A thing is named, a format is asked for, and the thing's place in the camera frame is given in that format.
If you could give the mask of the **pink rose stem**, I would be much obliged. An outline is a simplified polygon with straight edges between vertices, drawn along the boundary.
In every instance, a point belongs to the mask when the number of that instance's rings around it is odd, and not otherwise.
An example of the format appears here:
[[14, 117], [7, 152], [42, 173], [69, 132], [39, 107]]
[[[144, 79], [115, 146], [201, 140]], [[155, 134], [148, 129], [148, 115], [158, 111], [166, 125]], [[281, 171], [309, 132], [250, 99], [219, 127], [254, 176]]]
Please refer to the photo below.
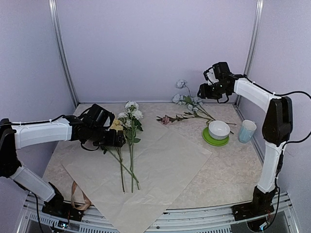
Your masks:
[[121, 167], [121, 184], [122, 184], [122, 190], [123, 190], [123, 192], [125, 193], [125, 186], [124, 186], [124, 179], [123, 179], [123, 170], [127, 171], [127, 173], [128, 173], [129, 175], [131, 175], [131, 177], [133, 178], [133, 180], [136, 182], [136, 185], [137, 185], [138, 190], [140, 190], [139, 181], [138, 181], [138, 179], [136, 178], [135, 174], [123, 164], [123, 157], [122, 157], [121, 155], [119, 155], [120, 150], [117, 150], [117, 153], [118, 153], [118, 156], [117, 156], [117, 155], [116, 155], [111, 149], [109, 149], [108, 147], [103, 147], [103, 154], [106, 154], [107, 152], [109, 152], [109, 153], [118, 161], [118, 163], [120, 164], [120, 167]]

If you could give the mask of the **yellow rose bunch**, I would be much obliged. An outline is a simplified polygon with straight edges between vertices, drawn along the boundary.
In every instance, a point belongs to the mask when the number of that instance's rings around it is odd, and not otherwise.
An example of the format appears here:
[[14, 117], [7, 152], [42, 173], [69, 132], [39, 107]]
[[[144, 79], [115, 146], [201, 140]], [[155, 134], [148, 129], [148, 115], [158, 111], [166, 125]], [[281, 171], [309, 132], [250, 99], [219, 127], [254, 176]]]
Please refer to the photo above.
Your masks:
[[115, 130], [117, 133], [117, 136], [121, 139], [120, 146], [116, 146], [115, 149], [116, 149], [116, 152], [119, 156], [118, 160], [119, 160], [120, 170], [121, 170], [122, 191], [123, 191], [123, 193], [125, 193], [124, 179], [123, 179], [123, 166], [122, 166], [123, 165], [122, 164], [123, 157], [122, 157], [122, 151], [121, 151], [121, 148], [125, 143], [125, 139], [124, 139], [124, 135], [123, 135], [123, 126], [122, 126], [121, 121], [119, 121], [118, 119], [113, 120], [111, 129]]

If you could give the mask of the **white rose stem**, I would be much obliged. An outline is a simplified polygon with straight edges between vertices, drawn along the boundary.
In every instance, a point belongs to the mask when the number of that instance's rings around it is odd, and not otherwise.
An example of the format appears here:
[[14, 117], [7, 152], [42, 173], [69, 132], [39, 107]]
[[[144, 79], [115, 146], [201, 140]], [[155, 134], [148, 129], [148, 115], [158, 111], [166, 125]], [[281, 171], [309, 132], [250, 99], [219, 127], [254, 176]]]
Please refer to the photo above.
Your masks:
[[129, 145], [130, 152], [130, 173], [131, 173], [131, 192], [134, 192], [134, 182], [137, 184], [139, 189], [138, 181], [135, 180], [134, 174], [134, 144], [141, 141], [137, 137], [137, 130], [143, 131], [140, 120], [143, 118], [143, 113], [138, 109], [129, 109], [127, 113], [124, 113], [121, 118], [123, 124], [123, 131], [125, 134], [126, 141]]

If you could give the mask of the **white pink flower stem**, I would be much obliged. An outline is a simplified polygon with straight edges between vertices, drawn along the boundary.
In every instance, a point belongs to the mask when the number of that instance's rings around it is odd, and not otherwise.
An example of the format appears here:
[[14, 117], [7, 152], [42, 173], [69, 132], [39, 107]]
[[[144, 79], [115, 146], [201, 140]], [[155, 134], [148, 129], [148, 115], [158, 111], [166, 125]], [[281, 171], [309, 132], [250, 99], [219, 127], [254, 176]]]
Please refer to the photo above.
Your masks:
[[142, 112], [139, 110], [139, 105], [134, 101], [128, 101], [125, 105], [126, 112], [126, 126], [138, 126], [138, 122], [143, 118]]

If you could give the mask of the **pink wrapping paper sheet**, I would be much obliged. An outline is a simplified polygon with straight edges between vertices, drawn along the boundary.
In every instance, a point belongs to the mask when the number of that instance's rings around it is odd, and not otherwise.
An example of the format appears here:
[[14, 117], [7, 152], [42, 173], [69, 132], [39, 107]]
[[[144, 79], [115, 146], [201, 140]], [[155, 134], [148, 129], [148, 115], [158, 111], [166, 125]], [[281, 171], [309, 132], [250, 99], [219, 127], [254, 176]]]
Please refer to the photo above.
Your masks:
[[211, 156], [207, 149], [168, 129], [154, 118], [142, 120], [134, 146], [134, 173], [140, 190], [120, 165], [101, 150], [71, 151], [62, 165], [102, 215], [121, 233], [146, 231], [168, 209]]

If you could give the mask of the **dried mauve flower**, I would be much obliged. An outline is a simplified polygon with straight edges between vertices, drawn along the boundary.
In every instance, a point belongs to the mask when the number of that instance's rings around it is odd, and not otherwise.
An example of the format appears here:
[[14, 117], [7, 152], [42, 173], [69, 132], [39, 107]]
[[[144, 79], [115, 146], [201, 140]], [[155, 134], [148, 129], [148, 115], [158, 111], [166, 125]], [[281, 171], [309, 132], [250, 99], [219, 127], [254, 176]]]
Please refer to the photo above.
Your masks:
[[188, 120], [188, 119], [204, 119], [207, 121], [207, 123], [212, 121], [212, 119], [208, 117], [203, 117], [199, 115], [181, 115], [181, 114], [176, 114], [175, 117], [171, 117], [168, 115], [165, 115], [163, 117], [157, 116], [156, 121], [162, 123], [163, 125], [168, 125], [170, 123], [180, 122], [180, 121]]

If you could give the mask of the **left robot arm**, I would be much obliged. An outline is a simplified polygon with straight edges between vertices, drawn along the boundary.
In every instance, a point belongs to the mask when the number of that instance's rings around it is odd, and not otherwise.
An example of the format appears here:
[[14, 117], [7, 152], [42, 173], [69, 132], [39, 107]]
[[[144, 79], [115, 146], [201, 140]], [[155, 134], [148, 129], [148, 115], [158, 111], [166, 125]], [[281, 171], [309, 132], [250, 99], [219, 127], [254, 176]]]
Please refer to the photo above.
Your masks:
[[0, 121], [0, 175], [10, 178], [22, 188], [40, 197], [58, 216], [68, 211], [62, 194], [51, 183], [25, 167], [17, 158], [17, 150], [27, 146], [56, 142], [91, 142], [96, 149], [122, 147], [125, 137], [122, 131], [112, 128], [115, 116], [97, 104], [79, 116], [61, 115], [55, 119], [35, 122]]

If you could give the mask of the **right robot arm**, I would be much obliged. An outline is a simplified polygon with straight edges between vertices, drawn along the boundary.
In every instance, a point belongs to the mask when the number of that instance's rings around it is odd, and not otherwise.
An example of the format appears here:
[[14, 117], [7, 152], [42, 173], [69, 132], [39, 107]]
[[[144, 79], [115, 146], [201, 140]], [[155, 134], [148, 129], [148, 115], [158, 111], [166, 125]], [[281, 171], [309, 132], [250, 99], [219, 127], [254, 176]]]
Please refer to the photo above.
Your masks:
[[204, 71], [207, 83], [200, 85], [197, 96], [202, 99], [220, 100], [233, 93], [242, 96], [265, 113], [262, 135], [265, 156], [261, 177], [254, 188], [252, 201], [238, 208], [258, 216], [262, 211], [273, 211], [272, 199], [277, 191], [277, 178], [283, 165], [283, 149], [293, 130], [292, 101], [279, 97], [248, 79], [245, 74], [233, 74], [227, 62], [213, 64]]

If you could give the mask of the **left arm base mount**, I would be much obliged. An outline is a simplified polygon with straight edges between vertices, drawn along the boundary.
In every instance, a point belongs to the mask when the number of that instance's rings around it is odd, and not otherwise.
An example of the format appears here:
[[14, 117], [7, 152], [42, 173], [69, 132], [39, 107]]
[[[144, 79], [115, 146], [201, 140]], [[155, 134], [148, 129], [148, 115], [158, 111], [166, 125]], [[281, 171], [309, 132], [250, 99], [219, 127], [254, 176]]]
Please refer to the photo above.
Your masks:
[[74, 209], [71, 204], [64, 202], [64, 197], [60, 191], [51, 182], [49, 182], [49, 185], [54, 189], [55, 195], [50, 201], [44, 202], [42, 212], [51, 216], [81, 222], [84, 211]]

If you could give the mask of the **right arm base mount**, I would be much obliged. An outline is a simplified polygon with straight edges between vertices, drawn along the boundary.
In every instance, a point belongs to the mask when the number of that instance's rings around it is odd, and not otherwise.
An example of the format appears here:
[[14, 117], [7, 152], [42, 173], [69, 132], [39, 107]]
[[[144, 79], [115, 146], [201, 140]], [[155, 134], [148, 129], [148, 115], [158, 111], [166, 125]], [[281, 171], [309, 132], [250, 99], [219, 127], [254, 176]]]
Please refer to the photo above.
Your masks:
[[253, 198], [251, 202], [233, 205], [232, 212], [235, 221], [253, 218], [273, 212], [274, 207], [272, 204], [273, 197], [276, 194], [275, 188], [271, 192], [263, 193], [257, 186], [254, 188]]

